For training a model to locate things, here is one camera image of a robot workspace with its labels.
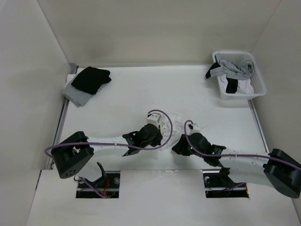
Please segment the white tank top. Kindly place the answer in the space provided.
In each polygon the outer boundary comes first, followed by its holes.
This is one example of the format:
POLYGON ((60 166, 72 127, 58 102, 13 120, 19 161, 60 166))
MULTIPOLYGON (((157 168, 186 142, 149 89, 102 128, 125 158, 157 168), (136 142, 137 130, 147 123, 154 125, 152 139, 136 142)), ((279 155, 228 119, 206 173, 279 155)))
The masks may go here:
POLYGON ((185 120, 176 113, 167 113, 167 115, 171 119, 173 129, 171 129, 171 125, 168 118, 165 115, 162 115, 162 119, 160 121, 160 131, 161 135, 163 136, 161 144, 165 143, 168 140, 171 131, 172 136, 166 145, 158 149, 160 151, 173 147, 179 141, 181 135, 184 133, 183 127, 185 120))

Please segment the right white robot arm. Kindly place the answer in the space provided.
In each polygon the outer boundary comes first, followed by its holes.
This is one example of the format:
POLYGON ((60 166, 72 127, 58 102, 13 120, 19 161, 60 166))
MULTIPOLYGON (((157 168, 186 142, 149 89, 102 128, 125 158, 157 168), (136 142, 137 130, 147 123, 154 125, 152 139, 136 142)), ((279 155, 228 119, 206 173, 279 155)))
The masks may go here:
POLYGON ((211 144, 201 133, 182 135, 172 150, 179 155, 196 155, 208 165, 220 167, 218 181, 269 186, 284 196, 298 199, 301 194, 301 165, 280 149, 265 155, 244 154, 211 144))

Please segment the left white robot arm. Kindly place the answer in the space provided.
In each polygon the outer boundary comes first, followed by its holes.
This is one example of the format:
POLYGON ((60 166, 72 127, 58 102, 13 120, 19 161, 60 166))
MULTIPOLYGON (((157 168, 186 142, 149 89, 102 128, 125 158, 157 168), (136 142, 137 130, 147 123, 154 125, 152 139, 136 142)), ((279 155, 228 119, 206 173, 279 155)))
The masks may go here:
POLYGON ((59 177, 70 178, 78 174, 96 154, 131 156, 141 150, 151 150, 161 145, 163 136, 161 126, 146 124, 139 131, 133 131, 120 137, 88 137, 83 131, 72 134, 51 148, 59 177))

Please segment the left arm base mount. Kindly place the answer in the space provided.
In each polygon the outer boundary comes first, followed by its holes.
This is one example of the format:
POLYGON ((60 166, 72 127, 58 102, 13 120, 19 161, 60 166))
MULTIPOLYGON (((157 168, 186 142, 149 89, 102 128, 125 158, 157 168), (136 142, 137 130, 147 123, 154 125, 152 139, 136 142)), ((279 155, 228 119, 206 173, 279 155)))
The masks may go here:
POLYGON ((77 182, 76 198, 78 199, 112 199, 119 198, 120 171, 106 171, 102 164, 97 162, 100 169, 99 178, 93 182, 82 177, 74 176, 77 182))

